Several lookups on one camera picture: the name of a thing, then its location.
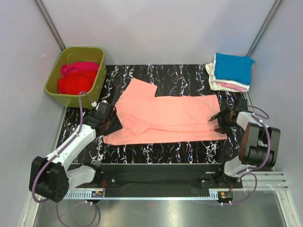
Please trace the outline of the left corner aluminium post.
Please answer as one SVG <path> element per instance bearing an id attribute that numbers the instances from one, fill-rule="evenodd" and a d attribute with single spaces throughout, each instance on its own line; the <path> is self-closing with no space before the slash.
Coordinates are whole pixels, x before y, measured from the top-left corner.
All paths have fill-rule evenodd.
<path id="1" fill-rule="evenodd" d="M 51 34 L 53 35 L 53 38 L 55 39 L 57 45 L 59 46 L 60 50 L 63 51 L 66 49 L 66 46 L 42 0 L 34 0 L 34 3 L 36 4 L 42 18 L 44 19 L 47 27 L 49 28 Z"/>

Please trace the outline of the small controller board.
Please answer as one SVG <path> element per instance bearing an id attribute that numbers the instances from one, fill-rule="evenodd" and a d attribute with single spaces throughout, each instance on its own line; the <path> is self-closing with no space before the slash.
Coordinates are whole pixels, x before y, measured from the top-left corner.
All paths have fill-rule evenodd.
<path id="1" fill-rule="evenodd" d="M 233 191 L 225 191 L 218 193 L 220 200 L 232 201 L 233 200 Z"/>
<path id="2" fill-rule="evenodd" d="M 103 198 L 105 194 L 105 190 L 101 189 L 101 190 L 94 190 L 91 192 L 91 197 L 92 198 Z"/>

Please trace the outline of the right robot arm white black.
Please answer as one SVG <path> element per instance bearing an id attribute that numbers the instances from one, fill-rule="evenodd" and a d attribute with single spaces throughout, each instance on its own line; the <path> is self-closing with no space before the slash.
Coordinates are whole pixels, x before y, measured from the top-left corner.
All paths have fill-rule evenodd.
<path id="1" fill-rule="evenodd" d="M 276 164 L 281 131 L 260 119 L 268 120 L 267 113 L 260 115 L 249 111 L 249 107 L 246 99 L 237 99 L 232 109 L 225 108 L 209 120 L 217 121 L 219 128 L 215 131 L 221 134 L 227 134 L 235 125 L 244 129 L 238 156 L 222 163 L 210 178 L 210 182 L 219 187 L 235 184 L 244 173 L 273 168 Z"/>

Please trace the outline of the salmon pink t shirt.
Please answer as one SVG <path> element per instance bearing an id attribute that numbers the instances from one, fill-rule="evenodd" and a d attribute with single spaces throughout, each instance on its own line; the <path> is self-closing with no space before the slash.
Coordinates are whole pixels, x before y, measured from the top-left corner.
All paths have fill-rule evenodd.
<path id="1" fill-rule="evenodd" d="M 156 96 L 157 86 L 132 79 L 115 107 L 122 129 L 103 138 L 109 145 L 225 140 L 211 117 L 216 95 Z"/>

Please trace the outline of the black marbled table mat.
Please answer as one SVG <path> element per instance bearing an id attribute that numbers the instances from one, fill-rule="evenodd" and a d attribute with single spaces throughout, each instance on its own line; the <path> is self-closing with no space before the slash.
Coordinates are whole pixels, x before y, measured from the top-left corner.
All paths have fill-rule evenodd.
<path id="1" fill-rule="evenodd" d="M 214 92 L 203 64 L 108 65 L 99 99 L 115 103 L 131 79 L 157 86 L 157 96 L 201 96 Z M 112 146 L 96 138 L 74 163 L 178 164 L 220 163 L 237 156 L 244 131 L 231 128 L 226 140 Z"/>

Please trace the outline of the cream folded t shirt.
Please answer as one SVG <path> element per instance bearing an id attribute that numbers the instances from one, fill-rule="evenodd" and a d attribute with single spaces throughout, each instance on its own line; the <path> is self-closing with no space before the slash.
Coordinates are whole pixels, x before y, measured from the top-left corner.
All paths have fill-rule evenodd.
<path id="1" fill-rule="evenodd" d="M 207 74 L 209 75 L 209 86 L 210 89 L 213 91 L 229 91 L 228 88 L 224 87 L 224 83 L 223 82 L 217 82 L 215 81 L 215 77 L 214 77 L 214 67 L 213 67 L 213 63 L 209 63 L 205 65 L 205 69 Z"/>

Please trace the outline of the left small controller board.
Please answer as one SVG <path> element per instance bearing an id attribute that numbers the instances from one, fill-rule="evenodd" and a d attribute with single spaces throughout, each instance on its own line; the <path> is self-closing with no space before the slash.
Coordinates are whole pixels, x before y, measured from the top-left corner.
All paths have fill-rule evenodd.
<path id="1" fill-rule="evenodd" d="M 94 190 L 91 192 L 91 197 L 92 198 L 103 198 L 105 194 L 105 190 L 101 189 L 101 190 Z"/>

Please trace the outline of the white folded t shirt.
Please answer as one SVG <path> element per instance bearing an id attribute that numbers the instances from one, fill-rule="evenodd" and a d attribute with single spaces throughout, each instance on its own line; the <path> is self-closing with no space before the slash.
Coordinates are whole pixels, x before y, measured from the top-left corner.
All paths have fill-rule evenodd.
<path id="1" fill-rule="evenodd" d="M 216 66 L 216 54 L 214 55 L 214 62 L 213 62 L 213 69 L 212 69 L 212 82 L 216 85 L 228 88 L 237 92 L 247 92 L 250 88 L 249 85 L 244 85 L 242 83 L 233 81 L 233 80 L 224 80 L 224 79 L 217 79 L 215 76 L 215 66 Z"/>

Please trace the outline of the red t shirt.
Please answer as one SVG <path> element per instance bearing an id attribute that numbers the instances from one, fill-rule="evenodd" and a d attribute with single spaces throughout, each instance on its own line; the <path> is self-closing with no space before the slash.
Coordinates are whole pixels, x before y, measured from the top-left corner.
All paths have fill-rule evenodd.
<path id="1" fill-rule="evenodd" d="M 71 73 L 58 79 L 58 92 L 64 95 L 78 95 L 82 91 L 88 92 L 91 90 L 96 76 L 97 71 L 94 70 Z"/>

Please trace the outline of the light pink folded t shirt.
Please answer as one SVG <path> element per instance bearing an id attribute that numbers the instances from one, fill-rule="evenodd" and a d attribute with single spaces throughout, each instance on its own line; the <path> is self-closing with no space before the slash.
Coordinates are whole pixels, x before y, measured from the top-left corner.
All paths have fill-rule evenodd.
<path id="1" fill-rule="evenodd" d="M 224 87 L 224 88 L 229 88 L 229 89 L 238 91 L 238 92 L 246 92 L 246 91 L 247 91 L 247 89 L 245 89 L 245 88 L 243 88 L 243 87 L 239 87 L 239 86 L 234 85 L 234 84 L 219 82 L 218 85 L 220 85 L 220 86 L 222 86 L 222 87 Z"/>

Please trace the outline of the aluminium frame rail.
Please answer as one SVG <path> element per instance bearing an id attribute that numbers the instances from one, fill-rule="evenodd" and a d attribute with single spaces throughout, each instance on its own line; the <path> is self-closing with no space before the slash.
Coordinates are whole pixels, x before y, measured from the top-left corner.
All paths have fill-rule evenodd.
<path id="1" fill-rule="evenodd" d="M 272 188 L 274 190 L 278 190 L 280 188 L 287 188 L 286 181 L 284 179 L 284 175 L 280 174 L 278 172 L 248 172 L 244 173 L 244 175 L 240 176 L 238 179 L 242 182 L 243 188 L 260 188 L 260 189 L 268 189 Z M 89 187 L 89 188 L 98 188 L 98 187 L 106 187 L 106 183 L 102 182 L 101 185 L 98 187 L 92 187 L 90 185 L 82 184 L 80 185 L 81 187 Z M 219 191 L 232 191 L 235 190 L 233 189 L 232 186 L 230 186 L 229 189 L 223 189 L 223 188 L 214 188 L 214 189 L 209 189 L 209 190 L 219 190 Z"/>

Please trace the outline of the right small controller board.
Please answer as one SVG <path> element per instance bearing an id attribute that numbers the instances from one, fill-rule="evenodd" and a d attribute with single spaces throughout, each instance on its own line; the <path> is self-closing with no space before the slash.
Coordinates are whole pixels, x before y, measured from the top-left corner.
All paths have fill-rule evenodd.
<path id="1" fill-rule="evenodd" d="M 232 201 L 233 200 L 233 191 L 225 191 L 218 193 L 220 200 Z"/>

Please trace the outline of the right corner aluminium post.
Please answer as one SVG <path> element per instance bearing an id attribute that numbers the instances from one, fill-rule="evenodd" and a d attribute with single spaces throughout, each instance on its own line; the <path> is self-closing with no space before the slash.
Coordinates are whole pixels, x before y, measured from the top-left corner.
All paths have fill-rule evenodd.
<path id="1" fill-rule="evenodd" d="M 248 49 L 246 55 L 251 56 L 255 49 L 257 48 L 259 42 L 261 41 L 264 33 L 266 32 L 270 22 L 272 21 L 273 17 L 277 13 L 278 9 L 280 8 L 281 4 L 283 3 L 283 0 L 274 0 L 269 12 L 267 13 L 260 29 L 258 30 L 252 44 L 250 45 L 250 48 Z"/>

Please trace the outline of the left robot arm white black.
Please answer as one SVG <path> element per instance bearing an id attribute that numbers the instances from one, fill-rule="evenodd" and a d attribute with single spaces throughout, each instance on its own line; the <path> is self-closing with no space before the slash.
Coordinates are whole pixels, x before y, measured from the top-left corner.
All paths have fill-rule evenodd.
<path id="1" fill-rule="evenodd" d="M 37 203 L 47 200 L 60 202 L 68 190 L 82 184 L 98 187 L 102 183 L 101 167 L 84 163 L 70 169 L 73 160 L 99 136 L 121 130 L 122 124 L 114 105 L 106 102 L 92 104 L 90 115 L 80 117 L 75 132 L 46 157 L 37 156 L 31 164 L 29 190 Z"/>

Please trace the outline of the magenta t shirt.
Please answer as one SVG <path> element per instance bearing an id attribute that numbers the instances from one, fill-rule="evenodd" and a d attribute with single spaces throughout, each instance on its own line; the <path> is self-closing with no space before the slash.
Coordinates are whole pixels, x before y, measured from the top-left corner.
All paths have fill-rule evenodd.
<path id="1" fill-rule="evenodd" d="M 98 69 L 99 69 L 99 65 L 92 61 L 75 62 L 70 65 L 64 64 L 61 67 L 61 75 L 62 75 L 62 78 L 64 78 L 67 75 L 74 73 L 74 72 L 81 72 L 81 71 L 88 71 L 88 70 L 98 71 Z"/>

